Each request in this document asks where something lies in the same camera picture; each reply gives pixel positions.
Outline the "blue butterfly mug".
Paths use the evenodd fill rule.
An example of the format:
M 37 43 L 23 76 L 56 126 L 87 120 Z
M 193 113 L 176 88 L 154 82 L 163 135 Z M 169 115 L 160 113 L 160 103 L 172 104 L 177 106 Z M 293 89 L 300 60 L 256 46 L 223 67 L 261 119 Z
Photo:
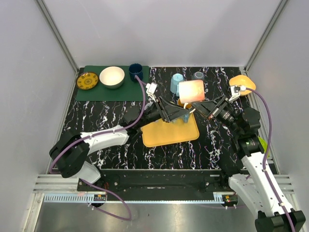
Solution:
M 184 123 L 188 123 L 189 121 L 189 117 L 190 115 L 195 111 L 194 108 L 192 108 L 191 104 L 190 103 L 181 103 L 181 100 L 178 99 L 177 100 L 177 104 L 182 107 L 182 108 L 185 108 L 185 109 L 188 109 L 190 112 L 188 114 L 185 114 L 184 116 L 182 116 L 182 120 Z

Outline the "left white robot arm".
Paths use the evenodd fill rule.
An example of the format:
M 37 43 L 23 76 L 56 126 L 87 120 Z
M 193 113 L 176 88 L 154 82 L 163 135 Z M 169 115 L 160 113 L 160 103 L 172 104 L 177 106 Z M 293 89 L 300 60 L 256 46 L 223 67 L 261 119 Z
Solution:
M 125 145 L 142 133 L 142 127 L 157 120 L 170 123 L 189 113 L 188 109 L 159 96 L 149 106 L 128 108 L 120 123 L 113 128 L 95 132 L 69 130 L 49 152 L 52 166 L 58 168 L 63 178 L 75 176 L 87 181 L 93 191 L 100 191 L 104 187 L 104 179 L 98 168 L 87 162 L 88 155 L 105 148 Z

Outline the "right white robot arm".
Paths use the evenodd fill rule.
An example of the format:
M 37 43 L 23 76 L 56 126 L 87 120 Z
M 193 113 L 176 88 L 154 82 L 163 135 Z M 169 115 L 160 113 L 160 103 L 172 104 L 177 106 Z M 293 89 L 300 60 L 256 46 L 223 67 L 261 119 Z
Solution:
M 306 217 L 301 210 L 295 210 L 284 196 L 259 141 L 259 111 L 248 107 L 236 114 L 225 96 L 194 102 L 192 106 L 208 120 L 222 122 L 233 134 L 233 149 L 242 164 L 238 168 L 221 164 L 224 176 L 219 179 L 219 186 L 223 191 L 233 190 L 240 196 L 255 218 L 256 230 L 301 231 Z

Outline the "pink mug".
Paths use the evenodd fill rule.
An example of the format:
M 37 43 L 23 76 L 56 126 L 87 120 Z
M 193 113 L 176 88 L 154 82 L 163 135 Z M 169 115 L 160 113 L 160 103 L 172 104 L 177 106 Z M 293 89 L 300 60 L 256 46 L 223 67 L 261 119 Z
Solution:
M 205 99 L 204 82 L 202 80 L 183 81 L 178 84 L 179 101 L 185 108 L 193 102 Z

